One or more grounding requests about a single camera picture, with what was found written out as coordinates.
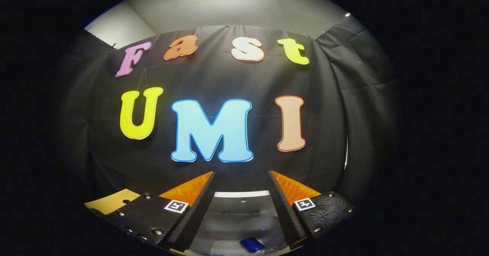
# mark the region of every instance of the orange finger pad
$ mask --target orange finger pad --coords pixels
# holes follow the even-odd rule
[[[159,196],[170,200],[185,202],[189,204],[189,207],[192,207],[192,204],[194,204],[199,193],[201,193],[202,189],[211,177],[211,174],[212,171],[203,174],[202,176],[198,176],[197,178],[187,181],[186,183],[168,190]]]
[[[282,189],[283,195],[291,207],[295,201],[321,195],[321,193],[318,191],[309,188],[298,181],[283,176],[275,171],[271,172],[277,180],[278,185]]]

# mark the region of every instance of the orange letter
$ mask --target orange letter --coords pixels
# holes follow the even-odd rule
[[[186,35],[180,37],[170,44],[170,49],[165,53],[165,60],[170,60],[178,56],[186,56],[197,50],[195,43],[197,42],[197,36]]]
[[[278,149],[282,152],[294,151],[303,148],[306,140],[301,133],[301,111],[304,100],[298,96],[279,96],[275,103],[282,110],[282,141]]]
[[[262,42],[255,38],[238,37],[233,40],[235,49],[231,50],[231,54],[238,60],[260,61],[264,59],[265,53],[262,49]]]

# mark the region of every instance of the letter i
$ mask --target letter i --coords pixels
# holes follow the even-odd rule
[[[282,140],[278,149],[283,152],[295,151],[306,145],[301,133],[301,106],[304,100],[298,96],[279,96],[275,103],[282,110]]]

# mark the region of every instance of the light blue letter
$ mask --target light blue letter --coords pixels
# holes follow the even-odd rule
[[[248,162],[253,152],[248,150],[246,116],[251,110],[251,102],[244,99],[229,99],[220,108],[211,124],[196,100],[179,100],[172,104],[176,113],[176,150],[172,160],[193,162],[197,154],[190,142],[194,139],[202,157],[209,161],[222,138],[222,152],[218,158],[222,162]]]

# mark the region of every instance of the pink letter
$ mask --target pink letter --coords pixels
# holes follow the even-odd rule
[[[279,96],[275,103],[282,110],[282,141],[278,149],[282,152],[294,151],[303,148],[306,140],[301,133],[301,111],[304,100],[298,96]]]
[[[151,42],[146,42],[140,45],[127,48],[126,56],[124,56],[124,60],[122,61],[121,68],[115,74],[115,76],[119,77],[119,76],[129,75],[133,71],[133,68],[131,68],[131,62],[134,65],[136,65],[141,59],[141,56],[143,55],[143,51],[141,51],[141,49],[148,50],[150,47],[151,47]]]

